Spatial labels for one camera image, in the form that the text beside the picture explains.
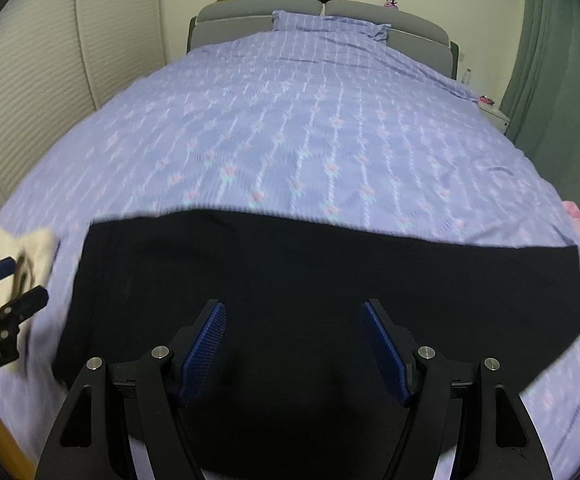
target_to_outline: bed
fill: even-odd
[[[272,31],[279,10],[290,25]],[[316,32],[322,13],[389,23],[386,44]],[[33,460],[65,396],[50,362],[92,221],[221,206],[580,252],[555,190],[452,79],[458,50],[438,25],[356,2],[235,0],[198,14],[189,51],[75,126],[0,212],[15,234],[50,226],[60,237],[26,373],[0,370],[0,417]],[[522,398],[554,477],[571,478],[580,466],[580,335]],[[134,443],[133,453],[149,478],[144,448]],[[451,465],[450,452],[436,478],[449,478]]]

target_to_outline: pillow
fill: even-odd
[[[375,25],[363,20],[345,18],[343,16],[312,16],[311,14],[295,14],[284,10],[272,13],[273,30],[301,30],[304,32],[356,32],[371,40],[385,43],[388,39],[390,23]]]

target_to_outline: nightstand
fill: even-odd
[[[510,119],[501,110],[495,108],[492,105],[486,105],[485,103],[479,101],[479,110],[486,117],[490,124],[494,126],[499,132],[505,134],[510,124]]]

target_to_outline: bed frame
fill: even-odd
[[[414,14],[372,4],[330,0],[230,0],[201,9],[190,20],[187,51],[272,30],[272,12],[285,10],[318,16],[345,16],[366,22],[390,23],[387,45],[456,79],[459,46],[435,23]]]

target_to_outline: green curtain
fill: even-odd
[[[506,135],[580,208],[580,1],[526,0]]]

